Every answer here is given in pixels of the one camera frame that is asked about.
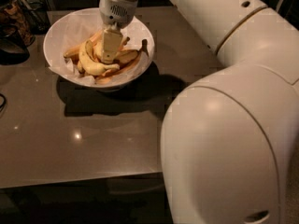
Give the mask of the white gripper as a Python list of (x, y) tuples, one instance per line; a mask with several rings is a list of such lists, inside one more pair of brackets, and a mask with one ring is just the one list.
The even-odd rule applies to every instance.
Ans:
[[(134, 18), (136, 1), (100, 0), (99, 9), (104, 25), (115, 25), (120, 29), (128, 26)], [(123, 35), (116, 28), (103, 31), (101, 61), (112, 63), (121, 45)]]

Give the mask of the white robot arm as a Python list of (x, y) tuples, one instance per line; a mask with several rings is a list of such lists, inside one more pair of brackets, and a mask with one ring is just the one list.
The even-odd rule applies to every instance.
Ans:
[(298, 33), (260, 0), (170, 0), (222, 64), (162, 126), (175, 224), (284, 224), (298, 140)]

